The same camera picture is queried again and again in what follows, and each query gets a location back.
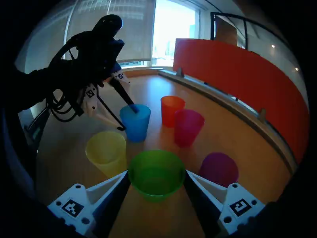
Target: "pink cup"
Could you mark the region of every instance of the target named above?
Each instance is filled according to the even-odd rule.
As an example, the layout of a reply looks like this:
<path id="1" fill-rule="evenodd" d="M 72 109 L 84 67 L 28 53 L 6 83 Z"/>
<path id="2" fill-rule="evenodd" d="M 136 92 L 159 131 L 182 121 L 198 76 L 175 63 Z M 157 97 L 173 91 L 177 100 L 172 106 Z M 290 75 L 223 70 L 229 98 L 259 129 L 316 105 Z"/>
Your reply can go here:
<path id="1" fill-rule="evenodd" d="M 205 124 L 196 111 L 182 109 L 175 113 L 174 141 L 179 147 L 190 147 Z"/>
<path id="2" fill-rule="evenodd" d="M 233 159 L 224 153 L 210 153 L 202 162 L 199 176 L 228 187 L 238 181 L 239 170 Z"/>

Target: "window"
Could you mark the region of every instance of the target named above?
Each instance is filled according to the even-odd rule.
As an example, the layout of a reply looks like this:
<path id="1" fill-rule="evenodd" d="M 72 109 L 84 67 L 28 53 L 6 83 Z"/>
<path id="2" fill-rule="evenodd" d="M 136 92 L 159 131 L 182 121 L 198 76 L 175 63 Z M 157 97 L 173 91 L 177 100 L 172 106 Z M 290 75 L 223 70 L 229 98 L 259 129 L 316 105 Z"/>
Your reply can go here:
<path id="1" fill-rule="evenodd" d="M 173 66 L 176 38 L 199 37 L 199 11 L 157 0 L 152 48 L 153 66 Z"/>

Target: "orange cup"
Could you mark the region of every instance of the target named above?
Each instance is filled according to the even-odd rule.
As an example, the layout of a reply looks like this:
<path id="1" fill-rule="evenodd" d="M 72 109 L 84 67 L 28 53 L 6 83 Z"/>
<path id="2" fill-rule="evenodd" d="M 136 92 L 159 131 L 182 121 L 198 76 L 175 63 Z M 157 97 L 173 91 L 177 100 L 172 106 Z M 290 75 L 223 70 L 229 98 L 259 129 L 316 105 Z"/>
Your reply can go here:
<path id="1" fill-rule="evenodd" d="M 174 127 L 175 112 L 185 107 L 185 101 L 176 96 L 161 98 L 162 124 L 166 127 Z"/>

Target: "black metal frame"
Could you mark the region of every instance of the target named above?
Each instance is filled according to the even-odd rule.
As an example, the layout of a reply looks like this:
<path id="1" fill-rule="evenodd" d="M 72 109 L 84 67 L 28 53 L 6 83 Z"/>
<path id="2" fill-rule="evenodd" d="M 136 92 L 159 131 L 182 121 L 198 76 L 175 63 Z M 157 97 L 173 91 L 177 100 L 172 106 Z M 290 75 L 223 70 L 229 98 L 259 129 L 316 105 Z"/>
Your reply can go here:
<path id="1" fill-rule="evenodd" d="M 214 22 L 215 22 L 215 16 L 224 16 L 224 17 L 232 17 L 232 18 L 237 18 L 237 19 L 240 19 L 240 20 L 243 20 L 243 24 L 244 24 L 244 33 L 245 33 L 245 49 L 247 50 L 248 49 L 248 29 L 246 27 L 246 22 L 249 22 L 249 23 L 252 23 L 254 25 L 257 25 L 261 28 L 263 28 L 264 30 L 270 32 L 272 35 L 274 35 L 276 38 L 278 38 L 284 45 L 286 45 L 286 47 L 288 49 L 290 49 L 292 51 L 292 49 L 290 48 L 289 44 L 287 42 L 285 42 L 285 40 L 283 40 L 280 36 L 278 36 L 277 34 L 275 34 L 273 31 L 271 31 L 270 29 L 268 29 L 266 26 L 254 21 L 254 20 L 251 20 L 251 19 L 248 19 L 248 18 L 245 18 L 245 17 L 242 17 L 242 16 L 239 16 L 239 15 L 235 15 L 235 14 L 231 14 L 231 13 L 223 13 L 223 12 L 211 12 L 210 13 L 210 21 L 211 21 L 211 33 L 210 33 L 210 39 L 213 40 L 214 39 Z"/>

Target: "green cup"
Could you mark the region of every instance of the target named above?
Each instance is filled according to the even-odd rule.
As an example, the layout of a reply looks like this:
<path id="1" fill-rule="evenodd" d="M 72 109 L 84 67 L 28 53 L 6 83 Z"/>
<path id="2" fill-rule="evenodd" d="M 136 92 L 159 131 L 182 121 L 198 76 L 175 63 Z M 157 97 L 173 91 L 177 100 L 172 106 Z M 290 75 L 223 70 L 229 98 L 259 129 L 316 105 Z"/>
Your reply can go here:
<path id="1" fill-rule="evenodd" d="M 147 201 L 160 202 L 176 192 L 185 179 L 185 166 L 173 153 L 148 150 L 134 157 L 129 179 Z"/>

